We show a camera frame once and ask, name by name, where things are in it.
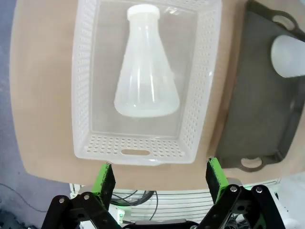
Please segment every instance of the erlenmeyer flask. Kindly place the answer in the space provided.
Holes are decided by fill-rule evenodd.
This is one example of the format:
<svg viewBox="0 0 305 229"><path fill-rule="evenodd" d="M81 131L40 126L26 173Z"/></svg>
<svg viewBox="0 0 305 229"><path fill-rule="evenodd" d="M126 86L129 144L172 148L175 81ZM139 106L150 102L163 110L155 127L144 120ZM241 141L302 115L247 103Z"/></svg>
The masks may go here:
<svg viewBox="0 0 305 229"><path fill-rule="evenodd" d="M159 117L180 104L174 75L158 29L159 9L141 4L128 9L129 39L114 99L115 109L129 117Z"/></svg>

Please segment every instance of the bolt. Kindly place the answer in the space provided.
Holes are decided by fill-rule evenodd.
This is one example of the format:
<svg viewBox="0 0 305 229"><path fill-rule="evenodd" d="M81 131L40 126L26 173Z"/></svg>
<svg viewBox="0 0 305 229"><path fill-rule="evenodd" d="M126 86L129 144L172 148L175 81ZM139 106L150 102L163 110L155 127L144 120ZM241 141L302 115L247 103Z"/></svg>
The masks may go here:
<svg viewBox="0 0 305 229"><path fill-rule="evenodd" d="M231 187L230 187L230 191L231 191L231 192L236 192L236 191L237 191L237 187L231 186Z"/></svg>
<svg viewBox="0 0 305 229"><path fill-rule="evenodd" d="M262 192L263 192L263 189L262 189L261 187L257 187L257 188L256 188L256 192L257 192L257 193L262 193Z"/></svg>

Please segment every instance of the brown tabletop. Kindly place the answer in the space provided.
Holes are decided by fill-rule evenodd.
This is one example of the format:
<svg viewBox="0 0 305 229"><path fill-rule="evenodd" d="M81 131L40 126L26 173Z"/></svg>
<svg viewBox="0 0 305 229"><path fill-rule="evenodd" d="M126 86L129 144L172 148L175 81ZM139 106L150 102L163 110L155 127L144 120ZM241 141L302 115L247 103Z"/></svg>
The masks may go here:
<svg viewBox="0 0 305 229"><path fill-rule="evenodd" d="M260 0L293 15L305 30L305 6L298 0ZM204 137L193 164L157 167L113 165L117 188L181 190L206 188L205 163L213 155L233 89L245 0L223 0L221 37ZM71 57L76 0L19 0L11 37L10 92L17 141L24 167L32 175L92 184L102 161L74 155L71 128ZM246 173L226 169L228 177L255 183L305 170L305 115L287 157Z"/></svg>

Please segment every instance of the plastic basket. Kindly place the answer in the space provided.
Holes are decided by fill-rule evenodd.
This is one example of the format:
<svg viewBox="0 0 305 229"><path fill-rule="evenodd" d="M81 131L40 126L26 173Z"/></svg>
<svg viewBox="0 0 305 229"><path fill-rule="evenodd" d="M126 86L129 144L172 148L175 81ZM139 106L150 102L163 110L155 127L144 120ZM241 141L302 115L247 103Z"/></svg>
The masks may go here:
<svg viewBox="0 0 305 229"><path fill-rule="evenodd" d="M159 7L160 36L181 100L168 117L132 119L113 100L128 38L126 9ZM72 57L72 129L79 158L115 164L192 163L204 125L220 32L220 0L79 0Z"/></svg>

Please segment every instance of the gray tray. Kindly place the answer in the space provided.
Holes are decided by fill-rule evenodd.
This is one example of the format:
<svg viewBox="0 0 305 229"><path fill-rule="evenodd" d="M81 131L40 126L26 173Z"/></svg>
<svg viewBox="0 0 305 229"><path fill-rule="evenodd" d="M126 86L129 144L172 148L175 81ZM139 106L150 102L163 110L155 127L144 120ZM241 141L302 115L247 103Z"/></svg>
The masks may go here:
<svg viewBox="0 0 305 229"><path fill-rule="evenodd" d="M294 29L273 22L275 15L288 18ZM275 72L271 45L283 34L305 40L289 14L247 3L235 88L216 151L223 168L258 171L282 161L289 150L304 106L305 77L283 78ZM262 161L257 167L241 163L257 157Z"/></svg>

